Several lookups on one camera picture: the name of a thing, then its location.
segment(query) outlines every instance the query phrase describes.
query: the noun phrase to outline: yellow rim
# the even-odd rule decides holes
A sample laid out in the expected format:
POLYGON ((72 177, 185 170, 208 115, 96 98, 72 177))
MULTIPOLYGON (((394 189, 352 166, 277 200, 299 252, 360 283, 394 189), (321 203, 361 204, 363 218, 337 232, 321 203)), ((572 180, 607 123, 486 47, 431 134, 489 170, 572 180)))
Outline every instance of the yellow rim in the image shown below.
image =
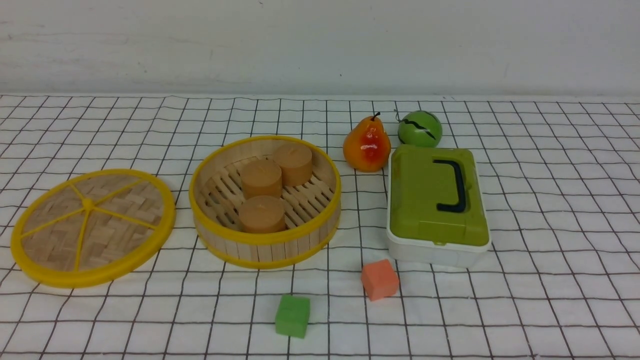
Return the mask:
MULTIPOLYGON (((109 211, 105 211, 104 209, 93 208, 92 211, 101 211, 109 213, 109 211)), ((84 216, 84 223, 81 228, 81 234, 78 241, 78 250, 81 250, 82 239, 84 228, 86 225, 86 219, 88 217, 89 211, 85 211, 86 214, 84 216)), ((60 221, 62 218, 67 218, 69 214, 63 215, 56 220, 53 220, 50 223, 60 221)), ((130 219, 126 216, 119 215, 118 216, 124 220, 132 221, 132 222, 140 222, 139 220, 130 219)), ((173 195, 171 190, 167 185, 158 179, 155 176, 147 174, 145 172, 141 172, 138 170, 131 169, 108 169, 101 170, 97 172, 92 172, 89 174, 84 174, 78 177, 75 177, 71 180, 65 181, 64 183, 59 184, 53 189, 46 192, 44 195, 39 197, 36 201, 34 201, 25 212, 20 216, 17 223, 15 224, 15 228, 12 232, 11 237, 11 252, 13 258, 20 266, 22 271, 28 275, 30 278, 38 281, 42 284, 53 286, 56 288, 82 288, 87 286, 95 286, 99 285, 114 279, 117 279, 123 275, 132 272, 142 264, 144 264, 147 260, 149 260, 164 244, 164 242, 169 238, 171 231, 173 229, 173 225, 175 224, 175 204, 173 201, 173 195), (104 175, 128 175, 137 177, 138 181, 133 184, 128 184, 127 186, 118 189, 111 194, 104 197, 104 199, 111 197, 121 191, 124 191, 136 184, 140 181, 148 181, 153 184, 158 191, 160 192, 164 205, 164 213, 162 219, 160 220, 160 224, 157 226, 151 227, 154 232, 149 236, 149 238, 138 248, 128 253, 126 256, 117 259, 116 261, 100 267, 96 269, 86 270, 86 271, 76 271, 76 272, 62 272, 51 270, 44 266, 40 266, 37 263, 33 262, 27 254, 24 252, 22 247, 22 238, 25 236, 23 233, 24 225, 27 219, 33 214, 34 210, 39 207, 45 200, 49 197, 53 196, 55 193, 58 193, 60 190, 70 187, 76 194, 80 196, 81 199, 84 197, 77 191, 77 188, 74 186, 75 183, 89 179, 91 177, 96 176, 104 176, 104 175)))
POLYGON ((285 260, 280 260, 280 261, 271 261, 269 263, 259 263, 258 261, 247 261, 247 260, 234 258, 233 256, 226 255, 226 254, 218 251, 214 247, 209 246, 209 244, 206 241, 202 241, 202 243, 216 257, 220 258, 223 261, 226 261, 227 263, 230 263, 230 264, 233 264, 233 265, 236 265, 236 266, 240 266, 240 267, 243 267, 243 268, 262 269, 262 270, 263 269, 283 268, 285 266, 291 266, 293 264, 297 264, 297 263, 299 263, 299 262, 301 262, 303 260, 306 260, 306 259, 312 257, 313 255, 315 255, 320 250, 322 250, 322 248, 325 247, 326 244, 329 243, 329 241, 331 241, 331 239, 333 238, 333 235, 335 235, 335 232, 338 230, 338 224, 340 224, 340 216, 338 216, 338 219, 335 222, 335 226, 329 232, 329 234, 327 234, 326 238, 321 243, 319 243, 315 247, 311 248, 309 251, 305 252, 304 254, 300 254, 300 255, 296 256, 295 258, 285 259, 285 260))
MULTIPOLYGON (((253 138, 238 140, 236 142, 223 146, 222 148, 214 151, 211 155, 206 157, 206 159, 204 159, 198 165, 195 173, 193 174, 193 177, 191 178, 191 185, 189 186, 189 202, 191 203, 191 209, 193 210, 193 214, 196 220, 198 220, 198 222, 203 224, 204 227, 207 228, 207 230, 209 230, 210 232, 218 236, 221 236, 222 238, 233 240, 239 243, 246 243, 249 245, 272 245, 276 243, 286 243, 291 240, 296 240, 298 238, 301 238, 302 236, 308 235, 312 231, 319 228, 322 224, 324 224, 327 220, 329 220, 333 212, 336 210, 336 207, 340 204, 341 191, 342 191, 342 184, 340 182, 340 172, 338 171, 338 168, 335 167, 333 160, 331 160, 329 155, 327 155, 324 151, 322 151, 322 149, 320 149, 319 147, 315 146, 312 143, 308 143, 304 140, 300 140, 297 138, 291 138, 288 136, 278 136, 278 135, 266 135, 266 136, 256 136, 253 138), (326 160, 329 161, 329 164, 331 165, 331 168, 333 169, 333 173, 335 174, 335 177, 336 177, 335 191, 333 194, 333 198, 329 202, 329 205, 327 205, 327 207, 324 210, 322 210, 322 212, 320 212, 318 216, 316 216, 315 218, 311 219, 309 222, 303 225, 295 227, 294 229, 285 230, 276 234, 249 234, 249 233, 243 233, 241 231, 229 229, 228 227, 224 227, 218 224, 217 222, 209 219, 204 214, 204 212, 200 209, 200 206, 196 202, 195 194, 193 193, 195 188, 195 183, 198 179, 200 171, 202 170, 202 167, 204 167, 205 164, 207 164, 211 159, 221 154, 222 152, 225 152, 238 145, 242 145, 248 142, 254 142, 257 140, 285 140, 285 141, 301 143, 303 145, 309 146, 311 149, 313 149, 314 151, 316 151, 318 154, 320 154, 326 160)), ((212 252, 220 258, 223 257, 223 256, 219 256, 214 251, 212 252)))

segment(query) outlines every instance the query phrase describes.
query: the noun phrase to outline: grid tablecloth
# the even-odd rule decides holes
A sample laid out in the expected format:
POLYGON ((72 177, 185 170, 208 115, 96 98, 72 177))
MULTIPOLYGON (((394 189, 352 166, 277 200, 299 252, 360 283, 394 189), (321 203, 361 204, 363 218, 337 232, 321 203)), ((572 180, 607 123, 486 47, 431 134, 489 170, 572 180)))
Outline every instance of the grid tablecloth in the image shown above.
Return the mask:
POLYGON ((640 101, 556 98, 304 99, 0 97, 2 359, 639 358, 640 101), (428 110, 441 147, 478 162, 491 250, 469 269, 392 261, 399 293, 369 302, 364 263, 388 258, 384 173, 355 174, 341 146, 374 111, 428 110), (197 240, 190 177, 252 135, 302 138, 342 176, 329 246, 288 268, 226 264, 197 240), (135 272, 103 286, 35 284, 10 253, 34 199, 102 168, 157 174, 175 230, 135 272), (275 333, 281 294, 310 298, 307 337, 275 333))

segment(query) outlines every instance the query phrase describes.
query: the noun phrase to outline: green ball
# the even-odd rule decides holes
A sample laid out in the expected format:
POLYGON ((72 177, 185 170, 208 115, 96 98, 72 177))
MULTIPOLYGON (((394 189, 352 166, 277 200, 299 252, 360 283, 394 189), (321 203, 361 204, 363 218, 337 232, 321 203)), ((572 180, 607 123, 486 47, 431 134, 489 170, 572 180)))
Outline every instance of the green ball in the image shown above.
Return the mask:
POLYGON ((421 147, 436 147, 442 139, 442 124, 424 110, 407 114, 398 125, 400 142, 421 147))

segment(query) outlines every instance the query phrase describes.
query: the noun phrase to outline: tan cylinder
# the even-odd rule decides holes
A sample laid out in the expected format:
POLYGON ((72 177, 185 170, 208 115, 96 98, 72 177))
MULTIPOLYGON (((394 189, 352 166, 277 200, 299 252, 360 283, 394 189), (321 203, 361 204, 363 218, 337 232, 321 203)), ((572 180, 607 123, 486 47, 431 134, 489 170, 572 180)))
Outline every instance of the tan cylinder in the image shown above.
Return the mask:
POLYGON ((273 161, 282 169, 284 186, 299 186, 313 175, 311 149, 301 143, 287 143, 273 153, 273 161))
POLYGON ((272 160, 255 160, 240 170, 245 200, 254 196, 282 196, 282 170, 272 160))
POLYGON ((238 209, 241 230, 252 234, 284 231, 284 203, 268 195, 258 195, 245 201, 238 209))

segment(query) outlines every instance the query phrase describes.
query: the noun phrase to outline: white container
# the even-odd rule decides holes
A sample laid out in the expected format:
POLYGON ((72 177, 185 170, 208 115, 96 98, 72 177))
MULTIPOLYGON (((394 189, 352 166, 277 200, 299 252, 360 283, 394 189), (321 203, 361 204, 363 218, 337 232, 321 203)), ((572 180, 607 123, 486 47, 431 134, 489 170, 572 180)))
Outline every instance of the white container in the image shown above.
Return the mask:
MULTIPOLYGON (((433 265, 453 266, 456 268, 470 268, 479 258, 491 247, 491 232, 489 232, 489 241, 481 246, 469 246, 455 243, 446 243, 444 245, 436 245, 428 240, 415 240, 407 238, 399 238, 391 232, 391 166, 393 156, 389 156, 387 179, 389 189, 387 194, 387 247, 392 258, 399 261, 409 261, 414 263, 427 263, 433 265)), ((482 196, 482 188, 480 187, 480 178, 478 178, 478 188, 482 196)), ((484 217, 486 209, 483 204, 484 217)))

